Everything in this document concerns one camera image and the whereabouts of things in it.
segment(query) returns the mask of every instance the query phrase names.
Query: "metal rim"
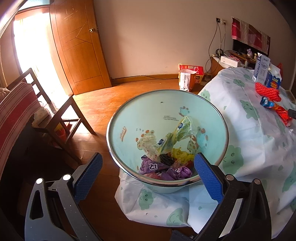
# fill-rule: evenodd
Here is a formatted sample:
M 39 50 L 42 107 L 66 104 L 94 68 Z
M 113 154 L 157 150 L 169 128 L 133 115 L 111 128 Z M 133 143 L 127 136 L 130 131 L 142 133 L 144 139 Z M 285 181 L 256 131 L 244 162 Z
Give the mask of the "metal rim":
M 113 148 L 111 147 L 111 144 L 110 144 L 110 127 L 111 127 L 111 124 L 114 120 L 114 117 L 116 116 L 116 114 L 126 105 L 128 104 L 130 101 L 132 101 L 133 99 L 135 98 L 138 98 L 139 96 L 141 95 L 144 95 L 144 94 L 147 94 L 147 93 L 152 93 L 152 92 L 156 92 L 156 91 L 182 91 L 182 90 L 171 90 L 171 89 L 163 89 L 163 90 L 153 90 L 153 91 L 149 91 L 149 92 L 145 92 L 145 93 L 142 93 L 140 95 L 137 95 L 131 99 L 129 99 L 128 101 L 126 101 L 124 104 L 122 104 L 118 110 L 113 114 L 113 116 L 111 117 L 109 123 L 108 123 L 108 126 L 107 126 L 107 134 L 106 134 L 106 139 L 107 139 L 107 146 L 108 146 L 108 149 L 109 149 L 109 152 L 113 158 L 113 160 L 116 162 L 116 164 L 123 170 L 125 171 L 128 175 L 130 175 L 131 177 L 141 181 L 141 182 L 144 182 L 144 183 L 147 183 L 147 184 L 150 184 L 150 185 L 154 185 L 154 186 L 160 186 L 160 187 L 180 187 L 180 186 L 185 186 L 185 185 L 189 185 L 189 184 L 192 184 L 192 183 L 195 183 L 197 181 L 200 180 L 200 176 L 199 175 L 196 175 L 196 176 L 193 176 L 191 178 L 187 178 L 187 179 L 184 179 L 184 180 L 177 180 L 177 181 L 163 181 L 163 180 L 157 180 L 157 179 L 152 179 L 152 178 L 149 178 L 149 177 L 146 177 L 146 176 L 143 176 L 137 172 L 135 172 L 134 170 L 132 170 L 131 168 L 129 168 L 126 164 L 124 164 L 121 159 L 115 154 L 115 151 L 113 150 Z M 196 95 L 196 94 L 193 94 L 191 92 L 185 92 L 185 93 L 189 93 L 189 94 L 192 94 L 192 95 L 195 95 L 199 98 L 202 98 L 201 96 L 199 95 Z M 227 150 L 227 147 L 228 147 L 228 141 L 229 141 L 229 134 L 228 134 L 228 128 L 227 128 L 227 124 L 226 124 L 226 121 L 224 119 L 224 117 L 222 116 L 222 114 L 220 113 L 220 111 L 211 103 L 209 102 L 208 100 L 206 100 L 205 98 L 202 98 L 203 100 L 207 101 L 213 108 L 214 110 L 218 113 L 218 115 L 221 117 L 223 123 L 224 123 L 224 126 L 225 126 L 225 129 L 226 129 L 226 142 L 225 142 L 225 145 L 224 145 L 224 151 L 222 152 L 222 154 L 220 155 L 218 161 L 215 162 L 215 165 L 218 166 L 221 161 L 223 160 L 223 157 L 226 153 L 226 150 Z

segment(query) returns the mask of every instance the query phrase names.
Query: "door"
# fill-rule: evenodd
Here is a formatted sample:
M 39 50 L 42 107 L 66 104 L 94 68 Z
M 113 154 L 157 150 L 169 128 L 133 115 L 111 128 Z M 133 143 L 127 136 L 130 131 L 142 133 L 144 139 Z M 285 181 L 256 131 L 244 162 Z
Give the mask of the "door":
M 111 87 L 93 0 L 54 0 L 49 9 L 54 41 L 73 93 Z

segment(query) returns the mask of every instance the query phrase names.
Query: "metal screw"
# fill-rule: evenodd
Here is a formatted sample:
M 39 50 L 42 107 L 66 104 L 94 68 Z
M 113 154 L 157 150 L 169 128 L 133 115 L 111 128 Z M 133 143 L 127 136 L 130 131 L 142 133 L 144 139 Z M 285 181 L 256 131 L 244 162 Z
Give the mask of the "metal screw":
M 70 174 L 66 174 L 63 176 L 63 180 L 68 181 L 71 178 Z
M 227 179 L 228 181 L 233 181 L 234 176 L 228 174 L 228 175 L 226 176 L 226 179 Z
M 38 178 L 37 180 L 36 180 L 36 183 L 37 184 L 40 184 L 40 183 L 42 183 L 43 182 L 43 179 L 42 178 Z
M 255 180 L 254 180 L 254 183 L 256 183 L 257 185 L 259 185 L 261 182 L 260 182 L 259 179 L 255 179 Z

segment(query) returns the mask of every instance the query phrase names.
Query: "power outlet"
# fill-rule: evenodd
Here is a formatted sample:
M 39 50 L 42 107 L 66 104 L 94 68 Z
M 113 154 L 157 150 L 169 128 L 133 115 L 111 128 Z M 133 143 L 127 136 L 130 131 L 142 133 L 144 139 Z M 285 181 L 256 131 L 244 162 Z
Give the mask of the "power outlet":
M 223 25 L 226 25 L 226 20 L 222 19 L 222 18 L 216 18 L 216 22 L 220 23 L 220 24 L 223 24 Z

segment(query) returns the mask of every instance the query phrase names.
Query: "blue textured pad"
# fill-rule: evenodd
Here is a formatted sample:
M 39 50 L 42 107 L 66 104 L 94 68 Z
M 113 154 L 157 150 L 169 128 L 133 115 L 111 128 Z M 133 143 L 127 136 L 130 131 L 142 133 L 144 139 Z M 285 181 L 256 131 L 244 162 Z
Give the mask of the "blue textured pad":
M 222 183 L 200 153 L 196 154 L 194 157 L 194 167 L 211 198 L 220 203 L 223 199 Z
M 101 168 L 103 166 L 103 158 L 100 153 L 98 153 L 92 160 L 87 168 L 84 170 L 79 180 L 76 182 L 74 187 L 74 199 L 77 203 L 84 200 L 91 189 L 96 177 L 98 176 Z

